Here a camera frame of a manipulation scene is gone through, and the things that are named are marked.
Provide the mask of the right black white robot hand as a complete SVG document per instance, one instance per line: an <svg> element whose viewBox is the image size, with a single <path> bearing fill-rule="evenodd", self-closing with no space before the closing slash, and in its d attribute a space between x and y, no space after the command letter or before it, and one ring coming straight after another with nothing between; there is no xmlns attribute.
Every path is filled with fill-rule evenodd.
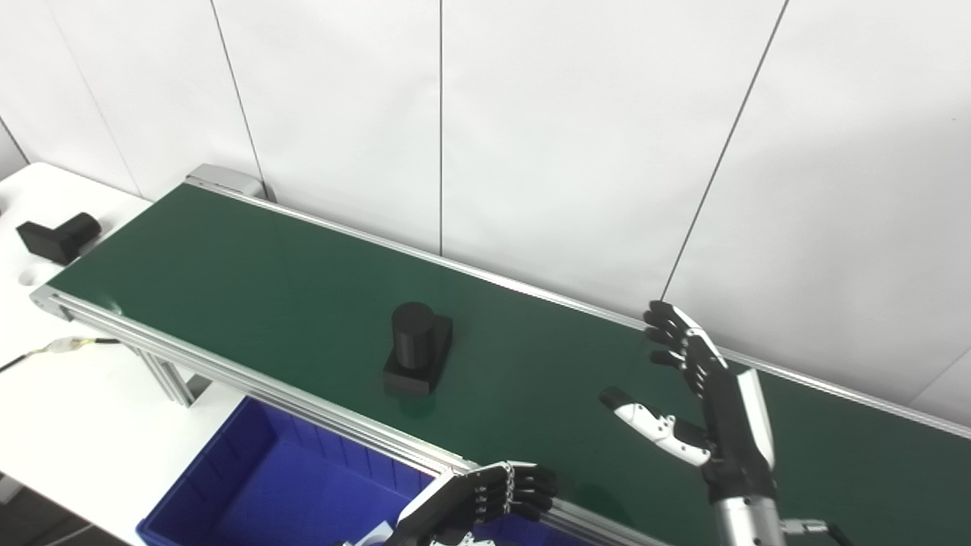
<svg viewBox="0 0 971 546"><path fill-rule="evenodd" d="M651 362L679 371L705 424L665 414L616 387L601 391L604 407L660 450L700 469L711 504L736 497L776 501L772 428L756 370L732 371L708 333L669 302L649 302L643 318L646 338L663 346Z"/></svg>

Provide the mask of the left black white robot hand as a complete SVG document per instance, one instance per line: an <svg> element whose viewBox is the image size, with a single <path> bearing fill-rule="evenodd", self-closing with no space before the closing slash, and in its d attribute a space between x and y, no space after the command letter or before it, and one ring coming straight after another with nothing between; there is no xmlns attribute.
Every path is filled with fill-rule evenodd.
<svg viewBox="0 0 971 546"><path fill-rule="evenodd" d="M403 508L385 545L458 545L475 526L516 515L538 522L558 494L555 471L503 460L443 472Z"/></svg>

